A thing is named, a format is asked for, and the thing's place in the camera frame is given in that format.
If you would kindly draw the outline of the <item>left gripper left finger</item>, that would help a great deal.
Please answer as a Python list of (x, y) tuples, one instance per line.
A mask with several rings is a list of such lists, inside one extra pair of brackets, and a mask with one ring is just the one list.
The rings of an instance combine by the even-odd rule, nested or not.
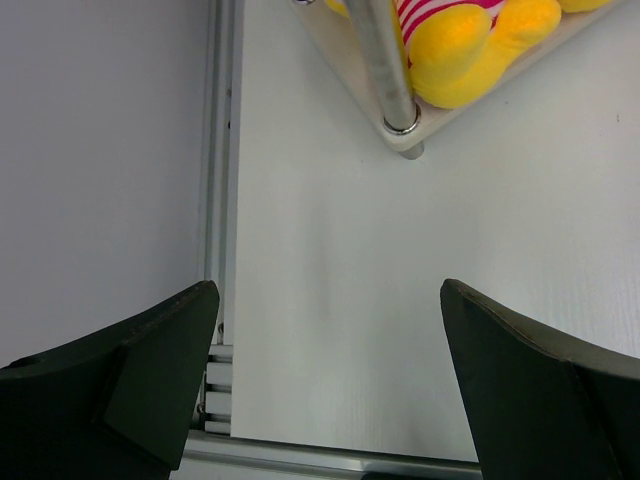
[(180, 466), (220, 297), (201, 281), (1, 370), (4, 479), (167, 479)]

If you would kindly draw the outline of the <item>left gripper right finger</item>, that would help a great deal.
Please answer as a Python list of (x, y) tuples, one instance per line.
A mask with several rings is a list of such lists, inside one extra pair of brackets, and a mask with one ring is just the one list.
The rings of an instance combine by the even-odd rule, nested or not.
[(459, 280), (444, 281), (440, 301), (484, 478), (638, 478), (638, 359)]

